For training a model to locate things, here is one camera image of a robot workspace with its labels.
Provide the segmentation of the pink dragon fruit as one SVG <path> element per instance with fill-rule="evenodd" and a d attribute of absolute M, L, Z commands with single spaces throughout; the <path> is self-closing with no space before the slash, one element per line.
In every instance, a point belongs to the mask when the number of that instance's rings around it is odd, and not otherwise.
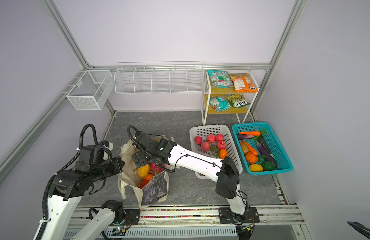
<path fill-rule="evenodd" d="M 151 172 L 151 174 L 153 174 L 155 176 L 155 175 L 157 175 L 161 172 L 164 172 L 164 170 L 159 165 L 156 165 L 154 163 L 150 163 L 150 172 Z"/>

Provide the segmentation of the yellow bell pepper vegetable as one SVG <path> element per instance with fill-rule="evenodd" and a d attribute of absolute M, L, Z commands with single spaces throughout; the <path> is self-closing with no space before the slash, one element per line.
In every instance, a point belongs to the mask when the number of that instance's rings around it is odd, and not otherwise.
<path fill-rule="evenodd" d="M 138 174 L 138 177 L 140 178 L 144 178 L 145 176 L 147 176 L 148 174 L 150 173 L 150 165 L 147 164 L 143 167 L 140 167 L 137 169 L 137 174 Z"/>

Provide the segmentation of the orange fruit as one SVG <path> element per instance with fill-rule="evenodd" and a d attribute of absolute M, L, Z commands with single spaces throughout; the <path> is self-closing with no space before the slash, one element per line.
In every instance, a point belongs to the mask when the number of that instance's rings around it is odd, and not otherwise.
<path fill-rule="evenodd" d="M 155 175 L 154 174 L 148 174 L 147 176 L 144 177 L 145 181 L 150 181 Z"/>

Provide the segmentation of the red tomato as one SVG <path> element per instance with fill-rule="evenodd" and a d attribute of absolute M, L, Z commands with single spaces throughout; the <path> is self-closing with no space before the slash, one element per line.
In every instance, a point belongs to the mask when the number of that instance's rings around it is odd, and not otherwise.
<path fill-rule="evenodd" d="M 150 180 L 143 179 L 142 182 L 139 185 L 139 188 L 140 189 L 144 188 L 149 182 L 150 182 Z"/>

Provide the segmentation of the cream canvas tote bag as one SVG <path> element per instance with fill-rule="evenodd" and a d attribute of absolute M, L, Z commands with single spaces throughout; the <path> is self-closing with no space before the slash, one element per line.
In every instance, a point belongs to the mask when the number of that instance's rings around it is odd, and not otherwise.
<path fill-rule="evenodd" d="M 126 187 L 132 188 L 132 196 L 136 197 L 140 209 L 147 208 L 169 198 L 169 173 L 152 168 L 152 164 L 138 168 L 132 155 L 139 150 L 128 141 L 118 151 L 124 166 L 118 174 L 118 189 L 123 200 L 130 200 Z"/>

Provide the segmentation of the orange pumpkin vegetable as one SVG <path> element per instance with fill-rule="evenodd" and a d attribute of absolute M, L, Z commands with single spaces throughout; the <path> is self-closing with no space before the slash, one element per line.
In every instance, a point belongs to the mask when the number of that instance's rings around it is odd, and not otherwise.
<path fill-rule="evenodd" d="M 247 162 L 249 162 L 250 164 L 255 164 L 257 163 L 258 161 L 258 156 L 256 156 L 255 154 L 251 153 L 251 152 L 247 152 L 245 154 L 245 159 Z"/>

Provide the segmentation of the orange snack bag top shelf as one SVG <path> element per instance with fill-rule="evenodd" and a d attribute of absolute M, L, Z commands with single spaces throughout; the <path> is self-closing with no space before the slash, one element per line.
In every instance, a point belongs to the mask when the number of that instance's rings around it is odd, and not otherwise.
<path fill-rule="evenodd" d="M 258 92 L 257 86 L 255 85 L 254 81 L 246 75 L 232 75 L 230 76 L 234 84 L 234 91 L 235 92 L 243 92 L 243 93 L 256 93 Z"/>

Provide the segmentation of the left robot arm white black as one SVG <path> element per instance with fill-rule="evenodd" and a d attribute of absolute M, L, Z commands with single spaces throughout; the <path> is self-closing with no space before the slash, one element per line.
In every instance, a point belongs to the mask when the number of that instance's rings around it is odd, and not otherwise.
<path fill-rule="evenodd" d="M 36 240 L 61 240 L 86 190 L 94 194 L 94 182 L 105 182 L 122 172 L 125 163 L 113 157 L 112 147 L 108 141 L 98 141 L 94 125 L 83 127 L 77 153 L 47 183 Z"/>

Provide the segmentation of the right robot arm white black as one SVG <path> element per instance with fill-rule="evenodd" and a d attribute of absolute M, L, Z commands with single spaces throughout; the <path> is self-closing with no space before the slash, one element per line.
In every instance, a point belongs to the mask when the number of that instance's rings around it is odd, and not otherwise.
<path fill-rule="evenodd" d="M 129 125 L 127 133 L 138 152 L 132 155 L 138 168 L 156 164 L 168 173 L 175 172 L 177 167 L 190 169 L 215 182 L 215 191 L 227 199 L 229 207 L 219 208 L 219 219 L 222 224 L 259 223 L 256 208 L 247 202 L 247 194 L 240 189 L 239 170 L 230 157 L 216 159 L 207 157 L 183 148 L 181 145 L 161 138 L 153 140 L 151 134 L 143 133 Z"/>

